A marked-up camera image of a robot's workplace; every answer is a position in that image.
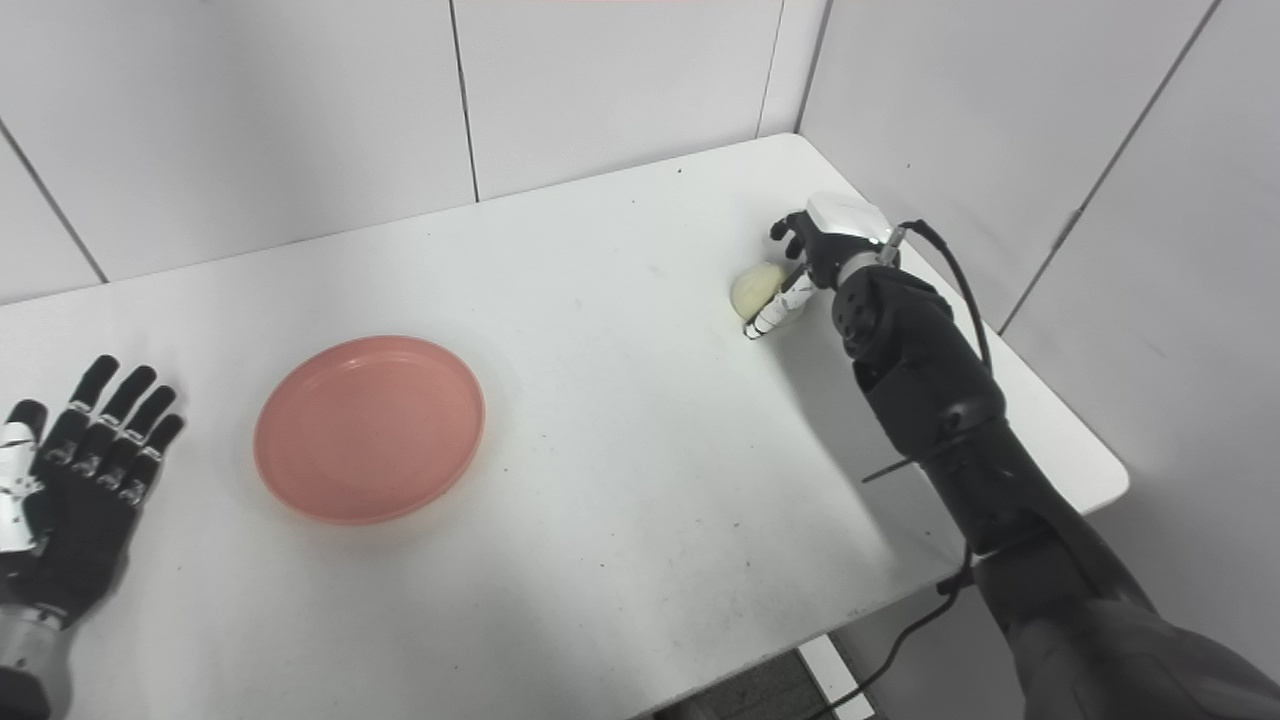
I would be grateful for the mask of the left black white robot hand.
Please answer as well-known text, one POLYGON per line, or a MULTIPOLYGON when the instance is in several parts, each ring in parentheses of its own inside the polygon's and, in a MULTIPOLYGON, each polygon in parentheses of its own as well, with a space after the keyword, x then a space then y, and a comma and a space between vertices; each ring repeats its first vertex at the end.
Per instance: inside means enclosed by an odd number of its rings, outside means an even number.
POLYGON ((108 596, 186 424, 152 366, 120 368, 102 355, 60 411, 23 398, 3 419, 3 606, 58 630, 108 596))

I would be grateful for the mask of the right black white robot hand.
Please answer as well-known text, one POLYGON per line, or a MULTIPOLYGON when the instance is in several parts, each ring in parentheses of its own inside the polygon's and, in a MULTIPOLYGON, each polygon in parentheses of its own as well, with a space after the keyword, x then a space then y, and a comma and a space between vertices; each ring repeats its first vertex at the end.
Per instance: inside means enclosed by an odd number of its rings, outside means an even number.
POLYGON ((804 209, 771 227, 771 241, 783 245, 790 264, 758 264, 731 284, 730 304, 742 319, 742 333, 759 340, 797 316, 817 292, 837 290, 855 270, 896 265, 902 233, 859 195, 814 193, 804 209))

